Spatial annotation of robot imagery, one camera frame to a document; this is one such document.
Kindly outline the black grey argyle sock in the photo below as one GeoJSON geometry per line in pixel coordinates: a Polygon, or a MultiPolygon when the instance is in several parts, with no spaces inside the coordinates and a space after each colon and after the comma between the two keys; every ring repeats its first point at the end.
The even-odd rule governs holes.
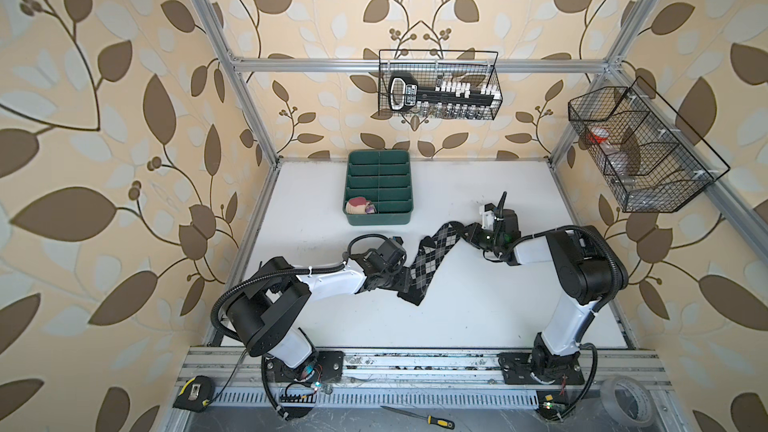
{"type": "Polygon", "coordinates": [[[412,263],[401,269],[395,286],[397,296],[419,306],[425,299],[439,266],[455,245],[466,239],[467,235],[467,226],[457,221],[449,221],[433,235],[422,238],[412,263]]]}

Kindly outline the beige sock maroon purple stripes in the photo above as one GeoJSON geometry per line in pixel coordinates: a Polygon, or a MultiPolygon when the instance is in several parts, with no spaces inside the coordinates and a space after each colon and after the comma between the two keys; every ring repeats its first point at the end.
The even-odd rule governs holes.
{"type": "Polygon", "coordinates": [[[371,215],[377,213],[374,202],[363,196],[348,199],[345,203],[344,211],[347,215],[371,215]]]}

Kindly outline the green plastic divided tray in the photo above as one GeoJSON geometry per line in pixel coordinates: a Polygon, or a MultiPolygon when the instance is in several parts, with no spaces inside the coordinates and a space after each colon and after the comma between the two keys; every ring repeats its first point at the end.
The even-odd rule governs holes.
{"type": "Polygon", "coordinates": [[[342,211],[351,226],[398,226],[410,222],[414,209],[410,155],[405,150],[357,150],[347,160],[342,211]],[[347,215],[348,199],[363,196],[377,213],[347,215]]]}

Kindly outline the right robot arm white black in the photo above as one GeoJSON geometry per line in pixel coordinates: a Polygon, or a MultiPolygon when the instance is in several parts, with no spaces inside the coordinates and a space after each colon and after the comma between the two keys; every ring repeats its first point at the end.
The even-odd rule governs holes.
{"type": "Polygon", "coordinates": [[[494,263],[554,266],[562,294],[548,325],[536,335],[524,367],[531,378],[550,383],[577,365],[587,329],[628,286],[629,274],[593,226],[565,225],[522,234],[516,213],[504,207],[506,196],[486,204],[481,221],[467,226],[461,236],[494,263]]]}

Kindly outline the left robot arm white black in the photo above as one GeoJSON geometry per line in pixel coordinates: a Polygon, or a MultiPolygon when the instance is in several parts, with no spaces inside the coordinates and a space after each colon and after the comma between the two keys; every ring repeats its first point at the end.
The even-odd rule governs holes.
{"type": "Polygon", "coordinates": [[[241,342],[251,357],[274,358],[304,379],[317,369],[318,352],[295,322],[311,301],[406,285],[407,253],[400,237],[354,238],[338,264],[296,267],[282,256],[224,292],[210,313],[213,327],[241,342]]]}

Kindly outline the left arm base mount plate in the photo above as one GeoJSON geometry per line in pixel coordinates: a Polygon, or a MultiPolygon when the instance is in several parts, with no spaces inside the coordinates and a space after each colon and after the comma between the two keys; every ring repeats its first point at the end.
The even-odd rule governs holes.
{"type": "Polygon", "coordinates": [[[276,357],[267,356],[266,370],[278,383],[337,383],[341,380],[345,354],[340,350],[314,350],[295,368],[276,357]]]}

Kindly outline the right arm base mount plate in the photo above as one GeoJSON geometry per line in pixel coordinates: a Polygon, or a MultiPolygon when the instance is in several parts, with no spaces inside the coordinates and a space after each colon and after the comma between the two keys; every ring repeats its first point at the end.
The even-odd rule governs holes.
{"type": "Polygon", "coordinates": [[[584,385],[578,359],[580,353],[558,356],[539,349],[531,352],[504,352],[497,357],[507,385],[584,385]]]}

